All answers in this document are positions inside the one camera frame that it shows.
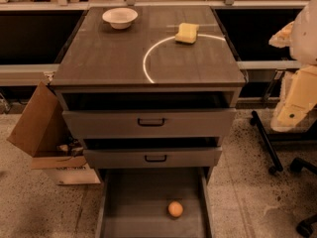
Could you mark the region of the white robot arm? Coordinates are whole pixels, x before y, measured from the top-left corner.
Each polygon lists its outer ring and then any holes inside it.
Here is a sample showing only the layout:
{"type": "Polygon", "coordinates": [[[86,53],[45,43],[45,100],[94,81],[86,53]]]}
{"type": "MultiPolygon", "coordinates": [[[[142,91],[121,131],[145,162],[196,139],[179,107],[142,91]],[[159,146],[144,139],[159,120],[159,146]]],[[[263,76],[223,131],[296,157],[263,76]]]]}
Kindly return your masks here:
{"type": "Polygon", "coordinates": [[[286,132],[296,127],[317,105],[317,0],[310,0],[296,16],[268,41],[277,48],[289,47],[290,56],[301,63],[282,81],[270,127],[286,132]]]}

